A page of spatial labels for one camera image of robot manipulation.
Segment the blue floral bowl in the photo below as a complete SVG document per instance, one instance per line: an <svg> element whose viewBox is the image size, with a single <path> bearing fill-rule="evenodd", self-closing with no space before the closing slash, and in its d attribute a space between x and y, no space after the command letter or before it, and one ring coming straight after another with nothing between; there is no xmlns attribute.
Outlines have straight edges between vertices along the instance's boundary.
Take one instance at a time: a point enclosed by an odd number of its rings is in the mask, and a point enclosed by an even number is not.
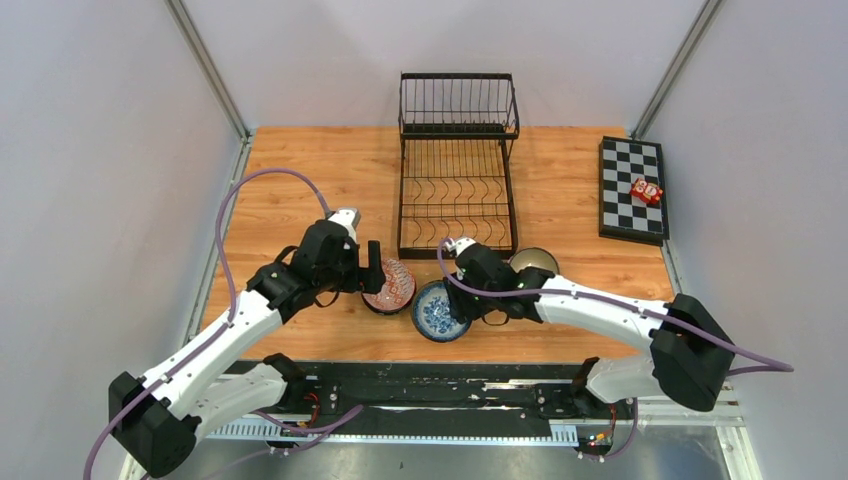
<svg viewBox="0 0 848 480"><path fill-rule="evenodd" d="M412 302L412 321L426 339L437 343L453 342L464 336L470 323L460 323L450 310L447 289L441 280L425 284Z"/></svg>

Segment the black wire dish rack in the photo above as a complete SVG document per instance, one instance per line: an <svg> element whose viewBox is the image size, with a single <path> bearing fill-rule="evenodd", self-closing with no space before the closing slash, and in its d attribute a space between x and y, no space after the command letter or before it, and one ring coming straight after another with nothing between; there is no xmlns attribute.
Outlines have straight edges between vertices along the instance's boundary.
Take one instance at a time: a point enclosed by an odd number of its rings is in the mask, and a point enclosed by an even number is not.
<svg viewBox="0 0 848 480"><path fill-rule="evenodd" d="M507 258L518 246L510 156L520 134L510 73L404 72L397 250L429 260L445 237Z"/></svg>

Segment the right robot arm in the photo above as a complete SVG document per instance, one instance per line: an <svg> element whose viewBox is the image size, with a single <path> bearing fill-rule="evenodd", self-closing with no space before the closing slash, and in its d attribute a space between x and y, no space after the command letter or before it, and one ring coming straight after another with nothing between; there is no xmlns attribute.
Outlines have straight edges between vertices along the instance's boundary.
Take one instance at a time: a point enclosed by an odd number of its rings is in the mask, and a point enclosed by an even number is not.
<svg viewBox="0 0 848 480"><path fill-rule="evenodd" d="M686 294L670 302L611 294L539 267L514 269L468 237L447 238L455 257L444 279L460 324L498 311L509 319L578 327L625 343L639 355L591 357L573 381L571 403L596 417L626 398L664 395L694 411L711 411L735 357L734 344L703 303Z"/></svg>

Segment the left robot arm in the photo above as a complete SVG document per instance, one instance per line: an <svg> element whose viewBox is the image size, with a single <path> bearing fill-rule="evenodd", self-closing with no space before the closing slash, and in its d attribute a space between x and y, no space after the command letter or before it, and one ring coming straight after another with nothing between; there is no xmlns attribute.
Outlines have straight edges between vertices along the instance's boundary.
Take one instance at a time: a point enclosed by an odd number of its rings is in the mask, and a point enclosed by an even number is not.
<svg viewBox="0 0 848 480"><path fill-rule="evenodd" d="M381 290L381 245L368 241L361 266L356 225L342 210L316 221L192 341L140 376L123 372L112 380L106 431L149 477L171 474L202 439L247 413L272 405L293 413L304 405L304 375L283 354L229 381L218 378L260 339L317 306L319 295Z"/></svg>

